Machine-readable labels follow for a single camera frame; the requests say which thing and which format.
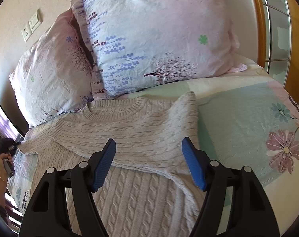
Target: cable knit pattern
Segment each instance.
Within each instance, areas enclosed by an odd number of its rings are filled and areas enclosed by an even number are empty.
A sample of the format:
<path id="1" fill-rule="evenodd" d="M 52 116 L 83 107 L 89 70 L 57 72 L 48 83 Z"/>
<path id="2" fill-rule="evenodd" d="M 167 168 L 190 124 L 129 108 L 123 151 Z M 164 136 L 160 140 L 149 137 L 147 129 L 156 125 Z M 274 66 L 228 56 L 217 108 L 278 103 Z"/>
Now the cable knit pattern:
<path id="1" fill-rule="evenodd" d="M 117 152 L 105 183 L 93 194 L 109 236 L 188 236 L 203 193 L 194 185 L 181 151 L 189 136 L 198 146 L 194 93 L 176 102 L 138 97 L 100 100 L 35 127 L 19 146 L 38 154 L 31 194 L 45 170 L 72 168 L 102 150 Z M 66 191 L 72 230 L 80 233 L 71 191 Z"/>

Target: bracelet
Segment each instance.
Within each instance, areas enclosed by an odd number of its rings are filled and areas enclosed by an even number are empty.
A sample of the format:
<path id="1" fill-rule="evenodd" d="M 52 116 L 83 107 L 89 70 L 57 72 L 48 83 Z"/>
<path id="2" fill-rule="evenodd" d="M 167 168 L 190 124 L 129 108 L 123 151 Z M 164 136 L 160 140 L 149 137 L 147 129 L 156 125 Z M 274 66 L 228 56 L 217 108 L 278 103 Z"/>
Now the bracelet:
<path id="1" fill-rule="evenodd" d="M 8 184 L 8 182 L 6 182 L 4 179 L 2 179 L 1 177 L 0 177 L 0 180 L 2 180 L 5 184 Z"/>

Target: purple curtain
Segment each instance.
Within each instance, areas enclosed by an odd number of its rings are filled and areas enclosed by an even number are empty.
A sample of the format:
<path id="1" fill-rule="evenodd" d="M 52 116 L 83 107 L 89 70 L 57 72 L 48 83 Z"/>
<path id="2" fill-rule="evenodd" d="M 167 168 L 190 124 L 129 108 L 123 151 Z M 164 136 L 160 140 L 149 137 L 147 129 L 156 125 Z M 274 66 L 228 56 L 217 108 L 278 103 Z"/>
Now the purple curtain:
<path id="1" fill-rule="evenodd" d="M 19 132 L 13 126 L 13 124 L 6 117 L 5 113 L 0 107 L 0 134 L 7 138 L 16 139 Z"/>

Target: ribbed neckline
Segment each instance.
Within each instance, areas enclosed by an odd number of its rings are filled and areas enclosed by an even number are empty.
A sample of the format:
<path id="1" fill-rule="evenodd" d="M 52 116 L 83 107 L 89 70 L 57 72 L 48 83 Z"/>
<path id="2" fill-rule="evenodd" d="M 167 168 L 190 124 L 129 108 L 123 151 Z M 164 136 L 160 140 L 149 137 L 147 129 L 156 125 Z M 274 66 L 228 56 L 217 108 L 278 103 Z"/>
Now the ribbed neckline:
<path id="1" fill-rule="evenodd" d="M 141 110 L 147 102 L 147 98 L 137 97 L 134 99 L 127 100 L 98 100 L 91 103 L 87 103 L 82 110 L 82 115 L 84 119 L 93 122 L 114 122 L 121 119 L 126 119 L 132 114 Z M 97 109 L 101 108 L 111 108 L 117 106 L 128 106 L 124 110 L 118 113 L 111 113 L 111 115 L 99 115 Z"/>

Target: hand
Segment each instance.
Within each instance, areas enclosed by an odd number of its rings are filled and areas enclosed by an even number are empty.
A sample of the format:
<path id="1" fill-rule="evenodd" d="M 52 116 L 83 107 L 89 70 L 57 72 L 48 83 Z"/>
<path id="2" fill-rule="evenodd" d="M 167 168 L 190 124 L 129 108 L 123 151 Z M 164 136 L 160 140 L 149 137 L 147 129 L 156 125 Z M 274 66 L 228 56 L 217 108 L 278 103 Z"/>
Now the hand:
<path id="1" fill-rule="evenodd" d="M 0 177 L 7 181 L 8 180 L 8 173 L 5 169 L 5 166 L 4 166 L 4 162 L 3 162 L 3 159 L 8 159 L 10 164 L 13 166 L 13 161 L 12 161 L 12 157 L 10 154 L 6 154 L 6 153 L 2 153 L 0 154 Z"/>

